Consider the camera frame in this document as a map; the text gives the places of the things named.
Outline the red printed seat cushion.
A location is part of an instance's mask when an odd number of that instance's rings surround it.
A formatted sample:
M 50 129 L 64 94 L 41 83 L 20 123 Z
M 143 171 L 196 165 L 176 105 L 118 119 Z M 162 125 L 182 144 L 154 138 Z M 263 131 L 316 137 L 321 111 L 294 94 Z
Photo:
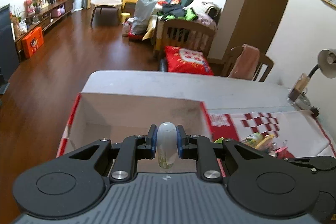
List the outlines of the red printed seat cushion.
M 213 76 L 214 73 L 203 53 L 181 47 L 165 46 L 167 71 Z

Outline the black television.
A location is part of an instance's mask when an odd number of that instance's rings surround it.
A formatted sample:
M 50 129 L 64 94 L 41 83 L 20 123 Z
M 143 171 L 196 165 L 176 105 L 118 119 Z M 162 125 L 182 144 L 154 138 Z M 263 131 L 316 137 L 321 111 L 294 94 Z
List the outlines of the black television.
M 19 59 L 10 20 L 10 5 L 1 7 L 0 12 L 0 67 L 3 77 L 7 80 L 19 66 Z

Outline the wooden chair with cushion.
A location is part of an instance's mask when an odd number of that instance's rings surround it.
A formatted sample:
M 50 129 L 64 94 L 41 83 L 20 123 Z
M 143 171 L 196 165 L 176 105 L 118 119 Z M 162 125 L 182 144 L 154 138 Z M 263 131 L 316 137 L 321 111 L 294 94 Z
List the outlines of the wooden chair with cushion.
M 169 19 L 164 21 L 158 54 L 159 71 L 167 71 L 165 46 L 181 47 L 203 53 L 207 60 L 215 30 L 194 21 Z

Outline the yellow correction tape dispenser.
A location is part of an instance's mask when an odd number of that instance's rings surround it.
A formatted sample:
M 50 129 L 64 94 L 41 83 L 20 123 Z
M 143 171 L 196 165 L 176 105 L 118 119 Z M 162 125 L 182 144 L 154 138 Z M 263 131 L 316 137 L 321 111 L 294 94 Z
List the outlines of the yellow correction tape dispenser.
M 256 149 L 259 151 L 269 151 L 273 147 L 274 135 L 266 135 L 264 139 L 256 145 Z

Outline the wooden tv console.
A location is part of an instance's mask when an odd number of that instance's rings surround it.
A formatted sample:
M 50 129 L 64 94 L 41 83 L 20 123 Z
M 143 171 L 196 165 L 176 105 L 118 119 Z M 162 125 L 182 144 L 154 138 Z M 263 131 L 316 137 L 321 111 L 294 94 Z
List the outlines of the wooden tv console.
M 58 18 L 52 18 L 51 11 L 55 8 L 58 8 L 61 4 L 64 4 L 65 6 L 65 9 L 66 9 L 65 14 Z M 58 21 L 70 15 L 72 13 L 73 7 L 74 7 L 74 0 L 61 0 L 61 1 L 56 1 L 53 4 L 48 5 L 47 7 L 41 9 L 41 12 L 39 14 L 28 16 L 28 18 L 26 19 L 27 32 L 25 34 L 22 34 L 21 36 L 19 36 L 18 38 L 14 40 L 15 48 L 17 50 L 19 59 L 21 60 L 24 55 L 23 47 L 22 47 L 22 39 L 27 35 L 29 31 L 33 30 L 36 27 L 41 27 L 42 32 L 44 33 L 46 30 L 51 28 Z

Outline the toothpick jar green lid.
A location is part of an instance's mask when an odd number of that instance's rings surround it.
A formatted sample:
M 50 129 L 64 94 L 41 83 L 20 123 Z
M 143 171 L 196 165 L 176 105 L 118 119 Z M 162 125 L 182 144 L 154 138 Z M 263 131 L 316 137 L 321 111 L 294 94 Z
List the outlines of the toothpick jar green lid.
M 260 134 L 259 132 L 255 132 L 253 134 L 248 135 L 246 138 L 244 138 L 240 142 L 249 147 L 255 148 L 259 143 L 261 143 L 263 139 L 264 139 L 264 136 L 262 134 Z

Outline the pink binder clip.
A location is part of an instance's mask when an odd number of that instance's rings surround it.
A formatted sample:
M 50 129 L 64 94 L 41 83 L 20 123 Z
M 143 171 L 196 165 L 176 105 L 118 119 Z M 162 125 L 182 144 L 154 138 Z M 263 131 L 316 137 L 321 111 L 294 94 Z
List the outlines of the pink binder clip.
M 288 141 L 287 140 L 283 141 L 282 146 L 276 149 L 274 152 L 276 154 L 276 158 L 278 159 L 287 160 L 287 159 L 294 158 L 294 155 L 288 151 Z

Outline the white coffee table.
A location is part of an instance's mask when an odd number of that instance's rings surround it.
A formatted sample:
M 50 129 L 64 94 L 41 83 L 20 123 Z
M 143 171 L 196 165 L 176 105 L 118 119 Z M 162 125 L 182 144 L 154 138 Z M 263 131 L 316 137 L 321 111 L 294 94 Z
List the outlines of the white coffee table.
M 116 9 L 117 11 L 117 22 L 120 23 L 120 14 L 122 10 L 122 1 L 124 0 L 91 0 L 91 5 L 93 6 L 93 11 L 91 15 L 91 22 L 90 25 L 92 26 L 96 9 L 99 8 L 102 10 L 103 8 L 106 9 Z

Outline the yellow stool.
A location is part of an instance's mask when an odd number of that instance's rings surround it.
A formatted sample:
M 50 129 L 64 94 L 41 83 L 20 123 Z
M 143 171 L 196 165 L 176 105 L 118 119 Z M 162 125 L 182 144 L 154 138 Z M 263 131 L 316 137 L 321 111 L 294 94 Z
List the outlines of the yellow stool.
M 128 12 L 122 12 L 120 14 L 120 22 L 123 24 L 125 23 L 129 18 L 130 18 L 131 14 Z

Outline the grey plastic bag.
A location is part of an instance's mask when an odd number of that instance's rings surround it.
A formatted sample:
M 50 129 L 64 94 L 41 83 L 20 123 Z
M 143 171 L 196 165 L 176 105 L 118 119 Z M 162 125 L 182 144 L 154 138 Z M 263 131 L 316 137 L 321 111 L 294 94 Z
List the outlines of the grey plastic bag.
M 143 34 L 149 24 L 149 19 L 154 11 L 156 0 L 138 0 L 135 5 L 134 20 L 130 32 L 135 35 Z

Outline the pink flower vase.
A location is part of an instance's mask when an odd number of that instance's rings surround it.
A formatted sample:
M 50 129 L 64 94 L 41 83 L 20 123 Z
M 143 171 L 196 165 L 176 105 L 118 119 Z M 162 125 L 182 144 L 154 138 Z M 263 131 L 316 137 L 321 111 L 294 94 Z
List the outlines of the pink flower vase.
M 35 12 L 33 1 L 34 0 L 25 0 L 25 2 L 24 2 L 25 12 L 26 12 L 27 15 Z

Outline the black power plug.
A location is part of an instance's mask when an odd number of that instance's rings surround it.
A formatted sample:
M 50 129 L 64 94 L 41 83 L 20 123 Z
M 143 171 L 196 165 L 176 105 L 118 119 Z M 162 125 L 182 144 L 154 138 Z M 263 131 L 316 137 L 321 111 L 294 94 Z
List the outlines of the black power plug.
M 319 109 L 317 107 L 312 106 L 310 108 L 310 111 L 314 118 L 317 118 L 319 116 Z

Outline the orange gift box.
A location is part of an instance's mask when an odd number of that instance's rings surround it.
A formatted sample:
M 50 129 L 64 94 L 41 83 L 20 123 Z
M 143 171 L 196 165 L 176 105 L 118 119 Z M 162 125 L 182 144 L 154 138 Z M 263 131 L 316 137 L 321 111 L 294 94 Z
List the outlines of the orange gift box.
M 44 44 L 41 27 L 36 27 L 29 31 L 22 39 L 22 47 L 25 58 L 30 58 Z

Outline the white green marker pen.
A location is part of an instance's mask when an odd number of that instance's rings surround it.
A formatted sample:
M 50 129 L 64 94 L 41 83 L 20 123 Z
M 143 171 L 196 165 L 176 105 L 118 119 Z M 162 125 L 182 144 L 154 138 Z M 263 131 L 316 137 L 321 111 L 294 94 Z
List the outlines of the white green marker pen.
M 178 155 L 177 129 L 173 123 L 162 123 L 157 132 L 158 165 L 170 169 Z

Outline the pink toy kettle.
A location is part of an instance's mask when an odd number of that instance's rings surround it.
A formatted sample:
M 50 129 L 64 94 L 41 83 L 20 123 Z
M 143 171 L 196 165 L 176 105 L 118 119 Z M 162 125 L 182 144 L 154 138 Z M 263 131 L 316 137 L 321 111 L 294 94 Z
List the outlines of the pink toy kettle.
M 55 8 L 51 11 L 52 18 L 58 18 L 64 15 L 66 12 L 64 4 L 61 4 L 58 8 Z

